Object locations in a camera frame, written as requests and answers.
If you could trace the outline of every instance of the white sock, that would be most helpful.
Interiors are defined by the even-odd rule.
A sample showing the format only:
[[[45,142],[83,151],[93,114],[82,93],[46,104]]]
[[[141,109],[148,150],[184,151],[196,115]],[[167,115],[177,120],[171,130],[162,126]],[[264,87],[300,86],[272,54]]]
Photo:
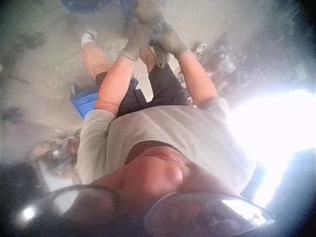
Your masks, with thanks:
[[[84,33],[84,35],[81,37],[81,45],[84,45],[85,43],[88,42],[94,42],[93,37],[89,33]]]

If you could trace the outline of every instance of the t-shirt sleeve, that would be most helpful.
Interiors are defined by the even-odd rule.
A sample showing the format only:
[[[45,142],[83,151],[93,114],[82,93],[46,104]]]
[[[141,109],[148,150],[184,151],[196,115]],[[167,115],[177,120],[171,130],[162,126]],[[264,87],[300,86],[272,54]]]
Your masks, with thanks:
[[[228,104],[222,97],[210,99],[201,109],[210,112],[214,118],[224,121],[226,120],[229,111]]]
[[[104,110],[93,110],[84,118],[77,161],[83,184],[89,184],[105,174],[108,133],[114,118],[113,114]]]

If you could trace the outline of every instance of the work glove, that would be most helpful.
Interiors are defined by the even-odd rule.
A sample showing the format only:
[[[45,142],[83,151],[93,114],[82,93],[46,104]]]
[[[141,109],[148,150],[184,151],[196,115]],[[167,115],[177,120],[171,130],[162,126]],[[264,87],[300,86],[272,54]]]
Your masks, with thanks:
[[[182,42],[176,31],[165,21],[157,25],[153,31],[151,45],[159,44],[164,51],[179,58],[188,48]]]
[[[152,30],[153,26],[150,24],[135,22],[121,55],[137,61],[141,50],[149,44]]]

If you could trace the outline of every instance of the sneaker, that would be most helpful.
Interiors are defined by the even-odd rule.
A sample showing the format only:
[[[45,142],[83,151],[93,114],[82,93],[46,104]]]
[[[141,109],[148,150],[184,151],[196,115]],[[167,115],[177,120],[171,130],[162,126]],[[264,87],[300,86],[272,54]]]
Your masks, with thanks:
[[[93,40],[98,36],[97,32],[88,26],[80,16],[69,13],[66,15],[66,22],[68,32],[78,40],[81,40],[85,33],[89,33]]]

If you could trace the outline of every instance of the gray glove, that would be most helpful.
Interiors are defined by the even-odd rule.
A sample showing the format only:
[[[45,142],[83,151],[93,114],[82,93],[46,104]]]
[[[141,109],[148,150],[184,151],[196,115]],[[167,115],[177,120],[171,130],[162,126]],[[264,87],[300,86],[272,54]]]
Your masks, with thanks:
[[[173,54],[175,58],[180,57],[188,50],[172,26],[165,21],[154,30],[152,43],[158,43],[166,52]]]
[[[121,54],[132,61],[137,61],[140,51],[149,44],[152,29],[149,24],[134,23],[127,45]]]

